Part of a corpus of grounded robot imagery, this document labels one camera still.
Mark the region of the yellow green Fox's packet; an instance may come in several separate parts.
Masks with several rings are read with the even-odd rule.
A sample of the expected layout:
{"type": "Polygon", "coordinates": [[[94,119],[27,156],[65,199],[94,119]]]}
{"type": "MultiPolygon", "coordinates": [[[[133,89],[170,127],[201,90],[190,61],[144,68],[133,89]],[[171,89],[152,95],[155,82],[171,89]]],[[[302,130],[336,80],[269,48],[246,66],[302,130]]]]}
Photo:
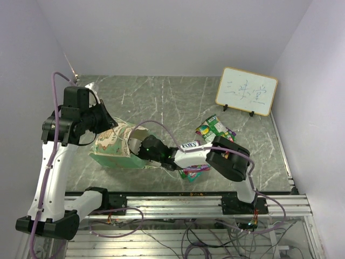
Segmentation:
{"type": "Polygon", "coordinates": [[[186,142],[180,146],[182,150],[190,150],[200,146],[200,142],[198,140],[186,142]]]}
{"type": "Polygon", "coordinates": [[[184,170],[179,170],[178,173],[182,179],[185,179],[188,177],[188,172],[185,172],[184,170]]]}

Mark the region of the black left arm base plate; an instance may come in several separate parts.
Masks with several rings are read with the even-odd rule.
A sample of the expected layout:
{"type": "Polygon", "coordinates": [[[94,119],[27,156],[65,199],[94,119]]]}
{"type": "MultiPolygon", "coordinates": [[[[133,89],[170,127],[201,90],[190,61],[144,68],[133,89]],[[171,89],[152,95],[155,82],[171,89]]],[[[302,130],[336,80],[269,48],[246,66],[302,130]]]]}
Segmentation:
{"type": "Polygon", "coordinates": [[[109,194],[108,205],[100,207],[91,212],[91,215],[116,215],[123,216],[126,214],[124,208],[127,208],[127,197],[122,194],[109,194]]]}

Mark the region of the green Fox's candy packet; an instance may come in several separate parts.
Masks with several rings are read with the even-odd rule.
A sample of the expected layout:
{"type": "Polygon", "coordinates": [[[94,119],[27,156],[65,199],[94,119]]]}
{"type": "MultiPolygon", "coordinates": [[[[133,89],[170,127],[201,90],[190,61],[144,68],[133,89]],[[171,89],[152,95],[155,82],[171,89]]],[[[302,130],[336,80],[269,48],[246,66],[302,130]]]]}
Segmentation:
{"type": "Polygon", "coordinates": [[[206,142],[212,142],[215,137],[231,139],[230,131],[223,125],[216,114],[205,119],[196,129],[195,133],[200,135],[206,142]]]}

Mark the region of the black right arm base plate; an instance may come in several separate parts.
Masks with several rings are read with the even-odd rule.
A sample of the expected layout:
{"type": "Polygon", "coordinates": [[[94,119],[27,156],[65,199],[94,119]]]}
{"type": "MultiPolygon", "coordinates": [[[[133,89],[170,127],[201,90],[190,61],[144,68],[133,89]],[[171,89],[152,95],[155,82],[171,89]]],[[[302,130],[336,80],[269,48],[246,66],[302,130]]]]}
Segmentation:
{"type": "Polygon", "coordinates": [[[268,214],[267,202],[264,197],[254,197],[252,203],[245,203],[237,198],[236,193],[222,196],[219,206],[222,208],[223,215],[259,215],[268,214]]]}

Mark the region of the teal red Fox's packet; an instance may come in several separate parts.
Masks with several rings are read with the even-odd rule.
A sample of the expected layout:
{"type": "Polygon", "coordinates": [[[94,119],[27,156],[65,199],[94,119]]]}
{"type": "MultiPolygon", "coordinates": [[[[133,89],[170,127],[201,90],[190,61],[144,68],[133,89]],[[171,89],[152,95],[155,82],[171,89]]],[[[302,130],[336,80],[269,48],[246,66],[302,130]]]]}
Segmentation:
{"type": "Polygon", "coordinates": [[[186,173],[186,176],[187,176],[187,179],[189,180],[189,182],[193,182],[193,181],[195,181],[201,174],[202,174],[202,172],[188,172],[188,173],[186,173]]]}

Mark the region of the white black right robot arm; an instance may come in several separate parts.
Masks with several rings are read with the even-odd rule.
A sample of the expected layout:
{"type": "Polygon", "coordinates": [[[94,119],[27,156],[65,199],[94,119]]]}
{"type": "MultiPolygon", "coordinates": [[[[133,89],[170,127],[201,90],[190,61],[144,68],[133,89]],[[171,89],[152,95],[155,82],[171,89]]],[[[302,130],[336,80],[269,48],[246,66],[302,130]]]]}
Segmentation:
{"type": "Polygon", "coordinates": [[[142,160],[154,161],[170,171],[195,165],[209,165],[226,179],[234,182],[238,209],[247,214],[257,206],[257,194],[250,179],[254,162],[250,152],[224,137],[214,137],[207,144],[184,144],[169,147],[153,135],[146,137],[136,152],[142,160]]]}

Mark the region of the purple Fox's candy packet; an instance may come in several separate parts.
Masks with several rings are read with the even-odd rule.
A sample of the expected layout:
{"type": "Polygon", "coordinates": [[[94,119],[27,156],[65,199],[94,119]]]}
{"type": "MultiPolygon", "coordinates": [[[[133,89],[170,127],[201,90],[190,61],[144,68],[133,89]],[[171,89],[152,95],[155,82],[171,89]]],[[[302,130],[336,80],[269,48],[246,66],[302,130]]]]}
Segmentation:
{"type": "Polygon", "coordinates": [[[232,142],[236,141],[236,133],[229,128],[227,128],[227,131],[225,133],[225,136],[232,142]]]}

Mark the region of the purple berries Fox's packet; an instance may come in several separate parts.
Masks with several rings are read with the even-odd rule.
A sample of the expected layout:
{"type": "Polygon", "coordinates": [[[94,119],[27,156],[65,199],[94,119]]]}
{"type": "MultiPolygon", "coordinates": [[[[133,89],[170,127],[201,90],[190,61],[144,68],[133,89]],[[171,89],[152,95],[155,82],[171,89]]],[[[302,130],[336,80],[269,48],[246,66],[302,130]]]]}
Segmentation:
{"type": "Polygon", "coordinates": [[[189,166],[183,169],[185,173],[198,173],[198,172],[204,172],[204,171],[209,171],[210,166],[209,165],[194,165],[194,166],[189,166]]]}

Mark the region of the green printed paper bag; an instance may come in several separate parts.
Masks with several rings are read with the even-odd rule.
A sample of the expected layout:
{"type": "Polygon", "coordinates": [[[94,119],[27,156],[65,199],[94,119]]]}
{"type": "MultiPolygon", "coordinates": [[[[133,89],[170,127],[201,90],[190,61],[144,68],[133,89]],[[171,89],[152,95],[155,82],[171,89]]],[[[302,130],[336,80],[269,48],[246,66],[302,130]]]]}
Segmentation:
{"type": "Polygon", "coordinates": [[[156,169],[161,165],[155,161],[140,159],[128,147],[129,138],[144,140],[151,132],[120,118],[115,118],[118,127],[101,133],[92,145],[89,156],[102,167],[112,169],[156,169]]]}

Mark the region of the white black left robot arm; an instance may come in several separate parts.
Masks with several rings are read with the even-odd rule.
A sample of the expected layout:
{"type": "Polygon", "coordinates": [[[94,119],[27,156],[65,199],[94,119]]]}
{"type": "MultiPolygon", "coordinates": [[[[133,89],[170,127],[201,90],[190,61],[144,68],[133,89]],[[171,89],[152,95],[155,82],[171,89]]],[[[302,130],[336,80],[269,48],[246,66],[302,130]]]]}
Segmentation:
{"type": "Polygon", "coordinates": [[[32,205],[26,216],[17,219],[17,231],[36,236],[71,240],[79,223],[91,212],[109,210],[108,190],[88,187],[71,202],[65,201],[67,176],[75,152],[83,145],[80,138],[111,130],[117,122],[91,87],[69,86],[64,102],[42,125],[42,166],[32,205]]]}

